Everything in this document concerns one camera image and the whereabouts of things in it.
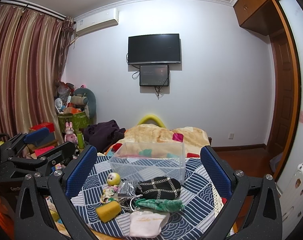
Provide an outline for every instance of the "striped curtain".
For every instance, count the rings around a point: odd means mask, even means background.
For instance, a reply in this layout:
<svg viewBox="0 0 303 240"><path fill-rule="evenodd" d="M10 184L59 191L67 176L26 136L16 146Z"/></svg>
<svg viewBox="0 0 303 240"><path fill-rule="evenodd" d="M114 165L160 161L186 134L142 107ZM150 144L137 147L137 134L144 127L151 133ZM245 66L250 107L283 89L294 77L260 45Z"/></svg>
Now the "striped curtain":
<svg viewBox="0 0 303 240"><path fill-rule="evenodd" d="M0 132L14 136L53 122L56 54L63 22L33 10L0 5Z"/></svg>

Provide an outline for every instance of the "plastic storage box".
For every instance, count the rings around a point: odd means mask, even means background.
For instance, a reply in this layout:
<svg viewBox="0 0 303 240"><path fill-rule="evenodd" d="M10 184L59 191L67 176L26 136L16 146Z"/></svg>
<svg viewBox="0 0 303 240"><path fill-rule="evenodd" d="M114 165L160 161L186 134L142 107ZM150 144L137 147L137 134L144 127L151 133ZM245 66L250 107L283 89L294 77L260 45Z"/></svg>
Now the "plastic storage box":
<svg viewBox="0 0 303 240"><path fill-rule="evenodd" d="M144 181L158 176L185 179L184 143L124 143L109 159L122 179Z"/></svg>

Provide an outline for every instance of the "toy pile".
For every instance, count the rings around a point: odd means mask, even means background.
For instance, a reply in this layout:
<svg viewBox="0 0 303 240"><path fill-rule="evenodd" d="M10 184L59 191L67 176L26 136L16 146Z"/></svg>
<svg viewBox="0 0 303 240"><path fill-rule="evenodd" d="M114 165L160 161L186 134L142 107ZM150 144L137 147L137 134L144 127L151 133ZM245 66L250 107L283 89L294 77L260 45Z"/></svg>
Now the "toy pile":
<svg viewBox="0 0 303 240"><path fill-rule="evenodd" d="M130 237L154 238L169 220L169 213L184 209L179 198L181 185L170 177L155 177L147 181L121 181L119 174L107 176L96 213L104 223L114 219L122 209L130 212Z"/></svg>

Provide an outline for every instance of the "small doll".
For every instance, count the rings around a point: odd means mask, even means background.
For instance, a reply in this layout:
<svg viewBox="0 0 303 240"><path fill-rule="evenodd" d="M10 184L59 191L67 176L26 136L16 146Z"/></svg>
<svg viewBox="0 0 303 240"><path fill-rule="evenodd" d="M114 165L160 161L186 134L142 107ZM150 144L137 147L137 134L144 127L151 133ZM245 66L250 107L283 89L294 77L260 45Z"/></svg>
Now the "small doll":
<svg viewBox="0 0 303 240"><path fill-rule="evenodd" d="M108 187L103 190L103 194L100 197L100 202L102 204L106 204L113 200L117 201L117 190L120 182L121 182L121 177L119 176L118 173L111 172L108 174L107 176Z"/></svg>
<svg viewBox="0 0 303 240"><path fill-rule="evenodd" d="M118 173L111 172L111 173L108 174L108 176L107 176L107 184L109 186L119 185L120 182L121 182L121 177L119 176Z"/></svg>
<svg viewBox="0 0 303 240"><path fill-rule="evenodd" d="M66 123L66 128L65 128L65 142L70 141L75 144L78 144L77 136L74 134L74 129L73 129L73 123L70 122L68 125L68 122Z"/></svg>

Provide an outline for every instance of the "plastic bag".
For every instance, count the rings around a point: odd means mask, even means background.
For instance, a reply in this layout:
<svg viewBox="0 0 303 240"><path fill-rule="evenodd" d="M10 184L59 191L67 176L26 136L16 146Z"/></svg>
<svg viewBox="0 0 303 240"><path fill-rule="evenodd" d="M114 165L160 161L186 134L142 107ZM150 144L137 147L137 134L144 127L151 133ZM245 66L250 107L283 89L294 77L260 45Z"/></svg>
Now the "plastic bag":
<svg viewBox="0 0 303 240"><path fill-rule="evenodd" d="M119 198L123 197L133 197L136 196L136 188L138 186L138 181L128 179L124 182L121 182L121 184L118 187L117 195Z"/></svg>
<svg viewBox="0 0 303 240"><path fill-rule="evenodd" d="M71 94L71 89L64 82L61 82L57 88L58 97L63 101L63 105L66 104L68 96Z"/></svg>

